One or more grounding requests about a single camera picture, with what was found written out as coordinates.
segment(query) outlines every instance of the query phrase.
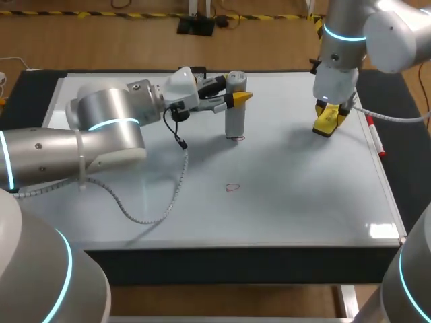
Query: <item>black stand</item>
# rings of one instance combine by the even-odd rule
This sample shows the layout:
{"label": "black stand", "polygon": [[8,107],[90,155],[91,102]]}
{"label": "black stand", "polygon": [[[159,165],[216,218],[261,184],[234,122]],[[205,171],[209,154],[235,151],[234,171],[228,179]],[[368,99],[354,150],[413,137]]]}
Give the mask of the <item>black stand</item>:
{"label": "black stand", "polygon": [[180,18],[177,34],[196,35],[196,36],[213,36],[216,22],[212,18],[197,14],[196,17]]}

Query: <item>black cable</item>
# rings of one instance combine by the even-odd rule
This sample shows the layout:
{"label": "black cable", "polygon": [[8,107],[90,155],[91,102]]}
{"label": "black cable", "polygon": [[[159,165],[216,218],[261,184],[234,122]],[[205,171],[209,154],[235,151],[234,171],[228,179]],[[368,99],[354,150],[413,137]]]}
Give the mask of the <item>black cable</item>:
{"label": "black cable", "polygon": [[215,17],[217,17],[217,9],[216,9],[216,7],[215,7],[215,5],[214,5],[213,1],[211,1],[211,9],[213,9],[213,10],[214,10],[214,14],[211,16],[211,18],[215,18]]}
{"label": "black cable", "polygon": [[235,15],[237,15],[237,16],[238,16],[238,23],[237,23],[234,27],[227,28],[227,29],[230,29],[230,30],[237,29],[237,28],[241,25],[241,14],[240,14],[238,11],[236,11],[236,10],[225,8],[225,7],[220,3],[220,0],[217,0],[217,4],[218,4],[218,6],[219,6],[220,8],[222,8],[224,11],[227,11],[227,12],[233,12],[233,13],[235,13]]}
{"label": "black cable", "polygon": [[[419,84],[420,84],[420,87],[422,88],[422,91],[423,91],[424,96],[425,96],[425,101],[426,101],[426,110],[427,110],[427,113],[430,113],[430,102],[428,101],[428,96],[427,96],[427,94],[426,94],[426,90],[425,90],[424,84],[422,83],[422,73],[421,73],[421,72],[422,72],[422,67],[424,66],[424,64],[425,64],[425,63],[422,63],[422,64],[419,66],[418,78],[419,78]],[[428,128],[429,128],[429,126],[430,126],[430,118],[426,119],[426,128],[428,129]]]}
{"label": "black cable", "polygon": [[173,109],[175,109],[175,108],[174,107],[168,107],[168,108],[166,108],[164,110],[164,112],[163,112],[163,122],[168,127],[169,131],[174,134],[175,140],[178,141],[178,140],[180,140],[180,137],[178,136],[178,122],[175,121],[175,131],[174,131],[174,129],[172,129],[170,127],[170,125],[168,124],[168,121],[166,120],[166,113],[168,113],[168,111],[172,112]]}
{"label": "black cable", "polygon": [[112,8],[114,8],[114,9],[124,9],[124,8],[127,8],[128,6],[130,6],[132,4],[132,0],[129,0],[129,2],[127,2],[127,4],[126,5],[123,5],[123,6],[121,6],[121,7],[117,7],[115,4],[114,4],[114,0],[110,0],[110,6],[112,7]]}

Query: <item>blue led ring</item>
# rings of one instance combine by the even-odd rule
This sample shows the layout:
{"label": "blue led ring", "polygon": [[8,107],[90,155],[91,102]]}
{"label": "blue led ring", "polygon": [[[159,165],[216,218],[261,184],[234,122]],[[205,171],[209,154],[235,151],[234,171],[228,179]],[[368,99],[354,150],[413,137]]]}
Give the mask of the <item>blue led ring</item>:
{"label": "blue led ring", "polygon": [[67,249],[67,272],[66,272],[65,282],[63,284],[63,288],[61,289],[59,298],[57,298],[57,301],[55,302],[53,308],[49,312],[48,316],[42,321],[42,323],[49,323],[53,319],[53,317],[57,313],[57,311],[59,310],[60,305],[66,296],[66,292],[67,292],[67,289],[69,288],[69,284],[70,284],[70,279],[72,277],[72,249],[70,248],[70,244],[67,241],[66,237],[59,230],[57,230],[57,232],[60,234],[60,236],[62,237],[62,239],[64,240],[65,245],[66,245],[66,249]]}
{"label": "blue led ring", "polygon": [[326,24],[323,25],[323,28],[325,29],[326,33],[328,33],[328,35],[336,38],[336,39],[340,39],[340,40],[344,40],[345,42],[362,42],[364,40],[366,40],[366,37],[345,37],[345,36],[341,36],[341,35],[337,35],[336,33],[330,31],[328,29],[328,27],[326,27]]}
{"label": "blue led ring", "polygon": [[15,188],[15,183],[13,182],[11,158],[9,156],[9,151],[7,150],[6,138],[3,131],[0,131],[0,142],[3,148],[3,155],[5,156],[7,177],[9,179],[9,189],[13,190]]}
{"label": "blue led ring", "polygon": [[403,249],[401,249],[401,252],[399,254],[399,276],[401,277],[401,283],[403,284],[403,288],[405,291],[405,294],[407,295],[407,297],[409,298],[411,304],[413,305],[413,307],[418,311],[418,313],[421,315],[421,317],[423,317],[425,319],[425,321],[427,321],[428,323],[431,323],[431,318],[429,316],[427,316],[425,314],[425,312],[419,307],[419,305],[416,303],[416,301],[414,300],[413,296],[411,296],[411,293],[409,291],[409,289],[407,288],[407,284],[405,283],[404,280],[404,274],[403,274],[403,268],[401,266],[401,258],[403,256]]}
{"label": "blue led ring", "polygon": [[104,121],[101,123],[98,123],[94,126],[92,126],[90,129],[88,129],[89,131],[93,131],[99,128],[102,128],[103,126],[106,126],[108,124],[112,124],[112,123],[120,123],[120,122],[134,122],[139,124],[139,121],[136,119],[132,119],[132,118],[124,118],[124,119],[112,119],[112,120],[108,120],[108,121]]}

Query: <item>wooden floor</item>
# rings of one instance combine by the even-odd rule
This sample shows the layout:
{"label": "wooden floor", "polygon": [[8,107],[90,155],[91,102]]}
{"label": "wooden floor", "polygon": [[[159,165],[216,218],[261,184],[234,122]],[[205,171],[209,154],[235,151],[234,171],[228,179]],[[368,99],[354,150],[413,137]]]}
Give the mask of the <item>wooden floor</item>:
{"label": "wooden floor", "polygon": [[[223,13],[213,0],[217,13]],[[431,0],[410,0],[417,7]],[[242,14],[305,14],[303,0],[224,0]],[[110,11],[109,0],[15,0],[1,10]],[[325,13],[327,0],[317,0]],[[188,12],[187,0],[133,0],[121,12]],[[176,34],[177,21],[117,17],[0,17],[0,57],[19,56],[41,69],[309,69],[319,53],[312,23],[305,20],[242,21],[235,30],[216,29],[213,37]],[[11,91],[22,69],[19,61],[0,61]],[[431,65],[423,68],[431,89]],[[418,68],[404,73],[422,113],[424,95]],[[374,287],[358,290],[364,303]],[[329,286],[169,286],[114,288],[114,315],[318,316],[338,315]]]}

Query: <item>black mat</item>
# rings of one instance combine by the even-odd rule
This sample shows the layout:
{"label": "black mat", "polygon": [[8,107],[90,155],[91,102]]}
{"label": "black mat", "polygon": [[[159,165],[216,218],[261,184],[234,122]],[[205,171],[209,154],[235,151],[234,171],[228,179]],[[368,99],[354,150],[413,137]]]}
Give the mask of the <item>black mat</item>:
{"label": "black mat", "polygon": [[[5,112],[0,118],[0,129],[39,127],[57,81],[68,73],[172,72],[174,71],[25,71],[18,79]],[[419,116],[401,75],[363,71],[357,88],[365,109],[406,118]],[[404,125],[379,120],[375,120],[375,123],[387,152],[383,166],[406,230],[410,231],[431,201],[430,137],[422,123]],[[111,285],[171,283],[353,285],[380,283],[396,252],[397,248],[378,247],[215,248],[105,250],[88,254],[103,268]]]}
{"label": "black mat", "polygon": [[[400,74],[363,71],[357,84],[363,107],[397,118],[420,113]],[[397,124],[374,119],[387,152],[383,167],[409,233],[431,202],[431,140],[424,123]]]}

